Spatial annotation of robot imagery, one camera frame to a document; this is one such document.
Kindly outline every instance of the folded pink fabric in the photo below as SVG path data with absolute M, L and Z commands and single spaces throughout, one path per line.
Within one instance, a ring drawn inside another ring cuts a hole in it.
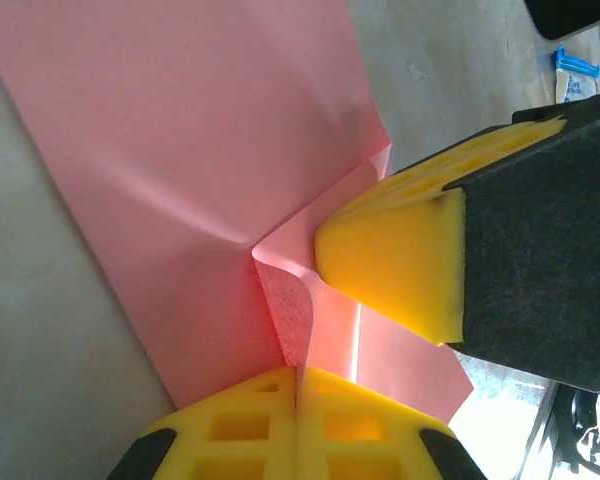
M 289 360 L 251 249 L 389 145 L 345 0 L 5 0 L 0 76 L 176 405 Z

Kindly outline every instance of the gray floor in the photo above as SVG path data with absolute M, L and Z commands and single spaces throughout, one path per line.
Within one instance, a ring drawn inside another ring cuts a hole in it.
M 553 46 L 521 0 L 349 5 L 396 168 L 552 101 Z M 577 48 L 595 56 L 596 38 Z M 470 370 L 478 386 L 502 377 Z M 488 420 L 473 405 L 460 429 Z M 171 409 L 0 86 L 0 479 L 105 478 Z

